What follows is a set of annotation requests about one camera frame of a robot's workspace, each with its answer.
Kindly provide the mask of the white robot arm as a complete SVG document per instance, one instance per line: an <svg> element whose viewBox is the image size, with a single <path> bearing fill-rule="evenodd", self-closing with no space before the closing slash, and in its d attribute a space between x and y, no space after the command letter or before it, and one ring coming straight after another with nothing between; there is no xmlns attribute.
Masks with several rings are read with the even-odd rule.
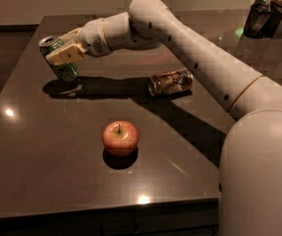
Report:
<svg viewBox="0 0 282 236"><path fill-rule="evenodd" d="M282 236L282 86L181 23L161 0L62 36L54 65L116 49L166 46L236 121L219 166L219 236Z"/></svg>

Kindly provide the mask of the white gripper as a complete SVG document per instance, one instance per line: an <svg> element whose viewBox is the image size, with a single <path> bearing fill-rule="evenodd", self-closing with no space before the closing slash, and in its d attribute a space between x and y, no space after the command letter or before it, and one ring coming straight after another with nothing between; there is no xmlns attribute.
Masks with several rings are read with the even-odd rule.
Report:
<svg viewBox="0 0 282 236"><path fill-rule="evenodd" d="M53 50L45 55L46 61L51 65L59 66L81 61L85 54L91 57L109 55L112 50L105 39L103 21L103 18L93 20L82 28L60 35L59 38L64 43L54 45Z"/></svg>

